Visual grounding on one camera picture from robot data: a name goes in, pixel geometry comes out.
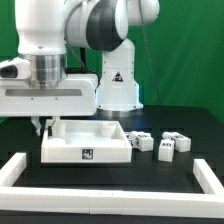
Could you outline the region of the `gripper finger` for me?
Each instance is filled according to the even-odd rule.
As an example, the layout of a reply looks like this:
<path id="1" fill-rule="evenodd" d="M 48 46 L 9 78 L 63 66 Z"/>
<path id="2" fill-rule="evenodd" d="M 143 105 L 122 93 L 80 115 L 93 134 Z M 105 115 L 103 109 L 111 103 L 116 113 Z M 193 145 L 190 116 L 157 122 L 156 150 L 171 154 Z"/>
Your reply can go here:
<path id="1" fill-rule="evenodd" d="M 42 128 L 42 125 L 40 123 L 40 120 L 39 120 L 39 117 L 38 116 L 33 116 L 31 118 L 31 123 L 33 124 L 33 126 L 35 127 L 36 129 L 36 134 L 37 135 L 40 135 L 41 134 L 41 128 Z"/>
<path id="2" fill-rule="evenodd" d="M 53 116 L 52 117 L 52 122 L 48 124 L 47 130 L 48 130 L 48 135 L 53 136 L 55 131 L 56 131 L 56 123 L 60 120 L 59 116 Z"/>

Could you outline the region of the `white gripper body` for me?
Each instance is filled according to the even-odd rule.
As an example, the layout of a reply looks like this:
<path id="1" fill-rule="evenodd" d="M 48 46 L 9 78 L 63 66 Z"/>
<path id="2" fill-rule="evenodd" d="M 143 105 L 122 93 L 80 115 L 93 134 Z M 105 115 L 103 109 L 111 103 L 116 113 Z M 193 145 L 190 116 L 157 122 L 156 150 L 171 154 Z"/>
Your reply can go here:
<path id="1" fill-rule="evenodd" d="M 0 80 L 1 117 L 87 116 L 96 112 L 95 74 L 69 74 L 56 88 L 30 88 L 26 81 Z"/>

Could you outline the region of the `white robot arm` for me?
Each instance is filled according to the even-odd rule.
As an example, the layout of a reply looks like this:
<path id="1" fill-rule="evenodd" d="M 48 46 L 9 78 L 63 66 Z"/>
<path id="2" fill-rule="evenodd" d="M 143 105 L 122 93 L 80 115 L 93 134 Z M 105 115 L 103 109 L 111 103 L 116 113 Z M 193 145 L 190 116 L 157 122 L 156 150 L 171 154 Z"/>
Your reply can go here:
<path id="1" fill-rule="evenodd" d="M 158 0 L 14 0 L 18 56 L 0 62 L 0 117 L 122 116 L 143 107 L 128 28 Z"/>

